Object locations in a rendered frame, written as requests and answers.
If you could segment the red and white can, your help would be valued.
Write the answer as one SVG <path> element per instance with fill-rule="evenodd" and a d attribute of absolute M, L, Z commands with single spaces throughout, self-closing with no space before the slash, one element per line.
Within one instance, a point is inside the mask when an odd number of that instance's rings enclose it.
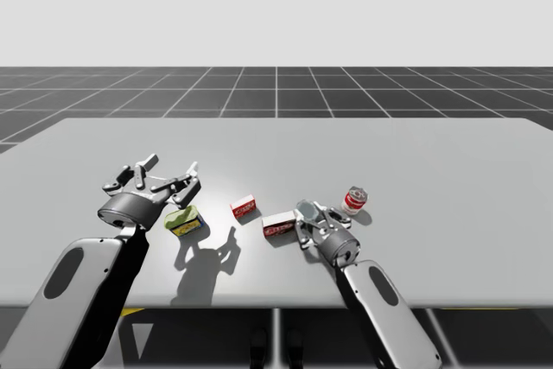
<path fill-rule="evenodd" d="M 368 201 L 368 193 L 360 187 L 350 187 L 341 202 L 341 209 L 348 215 L 356 215 Z"/>

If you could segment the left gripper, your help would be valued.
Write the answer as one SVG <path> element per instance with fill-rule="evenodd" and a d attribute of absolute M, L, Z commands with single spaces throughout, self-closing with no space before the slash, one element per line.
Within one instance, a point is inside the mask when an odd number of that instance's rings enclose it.
<path fill-rule="evenodd" d="M 157 180 L 150 186 L 150 192 L 131 192 L 145 189 L 147 174 L 158 162 L 157 154 L 152 153 L 142 161 L 121 167 L 102 186 L 109 199 L 98 210 L 98 217 L 120 229 L 140 226 L 148 231 L 166 204 L 187 207 L 201 189 L 197 162 L 193 162 L 184 175 Z"/>

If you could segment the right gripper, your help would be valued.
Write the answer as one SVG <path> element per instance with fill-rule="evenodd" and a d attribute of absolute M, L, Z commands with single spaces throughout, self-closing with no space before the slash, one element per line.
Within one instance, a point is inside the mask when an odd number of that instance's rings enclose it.
<path fill-rule="evenodd" d="M 331 266 L 353 264 L 360 252 L 360 242 L 349 232 L 352 220 L 335 209 L 315 201 L 315 211 L 304 215 L 295 209 L 295 230 L 302 250 L 318 246 Z"/>

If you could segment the red and white carton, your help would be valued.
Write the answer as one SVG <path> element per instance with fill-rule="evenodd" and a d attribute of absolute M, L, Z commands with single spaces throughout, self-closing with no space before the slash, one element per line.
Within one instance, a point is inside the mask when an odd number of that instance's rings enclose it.
<path fill-rule="evenodd" d="M 266 239 L 285 234 L 292 230 L 296 223 L 294 211 L 276 213 L 262 218 L 263 235 Z"/>

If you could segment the green and blue rectangular can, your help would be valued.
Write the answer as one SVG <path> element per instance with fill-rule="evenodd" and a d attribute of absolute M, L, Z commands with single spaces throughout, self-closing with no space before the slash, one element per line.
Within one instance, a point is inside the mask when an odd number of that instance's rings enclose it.
<path fill-rule="evenodd" d="M 194 205 L 169 213 L 164 219 L 164 227 L 177 237 L 182 237 L 204 226 L 198 208 Z"/>

